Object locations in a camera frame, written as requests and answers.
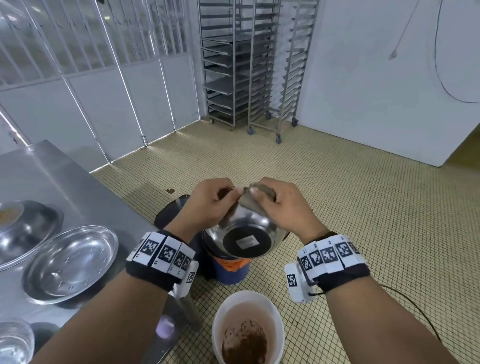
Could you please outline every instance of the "person's left hand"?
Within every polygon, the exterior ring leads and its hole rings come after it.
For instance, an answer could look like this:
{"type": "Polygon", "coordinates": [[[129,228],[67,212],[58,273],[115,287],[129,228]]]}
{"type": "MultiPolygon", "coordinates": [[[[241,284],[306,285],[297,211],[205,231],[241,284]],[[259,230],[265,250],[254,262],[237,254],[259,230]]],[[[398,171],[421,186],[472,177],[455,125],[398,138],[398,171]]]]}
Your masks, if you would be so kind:
{"type": "Polygon", "coordinates": [[[201,181],[196,185],[187,203],[165,230],[177,235],[186,243],[200,230],[218,224],[230,207],[238,201],[243,187],[233,185],[228,178],[214,178],[201,181]],[[230,190],[220,199],[219,192],[230,190]]]}

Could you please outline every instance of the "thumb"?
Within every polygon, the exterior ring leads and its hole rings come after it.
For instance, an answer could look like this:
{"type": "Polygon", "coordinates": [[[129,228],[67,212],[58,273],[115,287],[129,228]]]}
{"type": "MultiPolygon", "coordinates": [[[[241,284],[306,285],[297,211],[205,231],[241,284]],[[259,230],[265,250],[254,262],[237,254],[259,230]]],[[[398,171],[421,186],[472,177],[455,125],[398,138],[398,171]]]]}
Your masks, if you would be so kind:
{"type": "Polygon", "coordinates": [[[250,192],[252,193],[253,197],[255,197],[255,200],[257,200],[260,206],[265,210],[267,215],[273,218],[273,215],[278,208],[277,204],[273,202],[270,198],[268,198],[265,192],[260,191],[257,187],[252,187],[250,189],[250,192]]]}
{"type": "Polygon", "coordinates": [[[223,214],[226,214],[227,211],[233,206],[233,204],[239,200],[242,193],[243,193],[243,187],[236,187],[230,190],[225,195],[225,197],[218,202],[218,205],[220,206],[220,209],[223,214]]]}

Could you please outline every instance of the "brown liquid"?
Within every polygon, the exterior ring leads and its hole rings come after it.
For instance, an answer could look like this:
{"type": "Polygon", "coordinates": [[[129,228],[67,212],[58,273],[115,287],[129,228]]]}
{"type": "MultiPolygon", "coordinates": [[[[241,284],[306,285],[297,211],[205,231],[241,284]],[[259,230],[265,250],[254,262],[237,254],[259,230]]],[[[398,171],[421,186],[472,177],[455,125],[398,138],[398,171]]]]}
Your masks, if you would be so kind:
{"type": "Polygon", "coordinates": [[[264,364],[266,354],[267,337],[256,321],[245,319],[225,330],[222,357],[226,364],[264,364]]]}

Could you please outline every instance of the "stainless steel bowl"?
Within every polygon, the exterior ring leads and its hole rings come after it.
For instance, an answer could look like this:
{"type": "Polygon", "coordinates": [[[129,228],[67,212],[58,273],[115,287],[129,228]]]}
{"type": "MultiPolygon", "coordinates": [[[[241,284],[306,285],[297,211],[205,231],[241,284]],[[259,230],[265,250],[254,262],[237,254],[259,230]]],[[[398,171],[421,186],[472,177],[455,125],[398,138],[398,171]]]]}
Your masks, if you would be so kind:
{"type": "Polygon", "coordinates": [[[217,225],[205,230],[219,249],[236,258],[263,256],[276,249],[288,235],[253,198],[251,201],[257,204],[257,212],[236,203],[217,225]]]}
{"type": "Polygon", "coordinates": [[[33,330],[23,320],[0,322],[0,363],[26,364],[35,350],[33,330]]]}
{"type": "Polygon", "coordinates": [[[21,200],[0,204],[0,271],[24,261],[63,222],[63,213],[50,205],[21,200]]]}
{"type": "Polygon", "coordinates": [[[22,287],[37,304],[66,301],[98,281],[112,265],[117,250],[117,236],[107,228],[71,229],[38,250],[25,267],[22,287]]]}

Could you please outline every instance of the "blue bucket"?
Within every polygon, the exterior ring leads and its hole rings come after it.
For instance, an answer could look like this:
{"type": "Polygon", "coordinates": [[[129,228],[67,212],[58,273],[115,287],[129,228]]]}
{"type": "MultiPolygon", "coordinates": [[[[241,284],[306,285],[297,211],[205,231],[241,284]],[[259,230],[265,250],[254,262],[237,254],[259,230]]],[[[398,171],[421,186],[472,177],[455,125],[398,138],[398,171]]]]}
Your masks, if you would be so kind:
{"type": "Polygon", "coordinates": [[[229,272],[221,266],[213,257],[212,264],[216,273],[216,280],[221,284],[237,284],[242,282],[250,271],[250,263],[239,268],[236,272],[229,272]]]}

